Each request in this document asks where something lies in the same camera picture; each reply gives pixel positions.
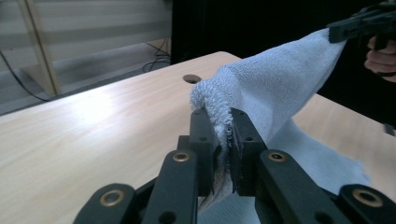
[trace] human hand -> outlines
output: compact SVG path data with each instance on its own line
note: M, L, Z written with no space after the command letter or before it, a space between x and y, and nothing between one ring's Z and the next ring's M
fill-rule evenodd
M364 66L374 73L395 73L393 77L382 77L387 81L396 82L396 42L390 40L385 49L374 50L375 37L369 40L367 60Z

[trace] table surface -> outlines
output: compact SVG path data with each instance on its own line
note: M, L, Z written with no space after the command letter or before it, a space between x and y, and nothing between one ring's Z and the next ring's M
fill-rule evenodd
M239 60L217 52L0 117L0 223L72 223L99 188L138 188L190 128L183 80ZM294 117L323 144L363 162L396 200L396 138L380 123L315 95Z

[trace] black curtain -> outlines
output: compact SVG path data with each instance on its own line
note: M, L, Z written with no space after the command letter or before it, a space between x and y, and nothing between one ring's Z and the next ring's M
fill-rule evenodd
M172 63L216 51L241 58L349 18L378 0L174 0ZM396 127L396 84L364 68L370 36L349 40L318 94Z

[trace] cable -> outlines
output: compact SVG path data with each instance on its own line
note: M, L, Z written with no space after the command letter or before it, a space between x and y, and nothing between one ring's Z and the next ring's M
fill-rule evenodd
M154 53L154 55L156 57L158 57L156 60L154 60L154 62L151 63L146 63L145 65L143 65L142 70L144 73L150 72L152 70L152 68L154 67L155 63L168 63L170 64L170 57L171 55L169 53L167 53L168 51L168 40L169 38L165 38L163 40L163 42L161 43L160 47L154 47L150 44L148 44L149 46L152 46L153 48L155 48L157 51ZM148 71L146 71L146 67L150 65L150 68Z
M11 73L11 75L14 76L14 78L17 80L17 82L21 85L21 87L22 87L27 93L29 93L30 95L34 96L34 97L35 97L36 99L38 99L38 100L41 100L41 101L44 101L44 102L49 102L49 101L50 101L50 100L46 100L46 99L43 99L43 98L41 98L41 97L38 97L38 96L34 95L31 91L29 91L29 90L23 85L23 83L22 83L21 80L17 77L17 75L14 73L14 71L13 71L12 68L11 68L11 65L9 65L8 60L6 59L6 56L4 56L3 51L2 51L1 49L0 49L0 55L1 55L1 57L3 58L3 61L4 61L4 63L6 64L6 66L7 66L8 70L9 70L9 72Z
M146 63L145 65L143 65L142 70L144 73L150 72L152 70L152 68L154 67L155 63L169 63L168 61L160 61L160 60L170 60L168 58L157 58L156 60L154 60L154 62L151 63ZM151 65L151 67L149 68L148 71L146 71L146 67Z

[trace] white towel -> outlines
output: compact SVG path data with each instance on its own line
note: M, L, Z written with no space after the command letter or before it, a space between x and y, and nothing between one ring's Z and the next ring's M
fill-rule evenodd
M200 212L232 193L226 166L231 107L245 111L267 146L291 154L320 187L337 194L345 184L369 185L360 161L323 146L291 121L323 85L343 50L345 42L329 43L328 32L319 30L223 65L212 78L194 86L191 109L206 109L223 148L218 157L222 166L215 173L215 193L199 200Z

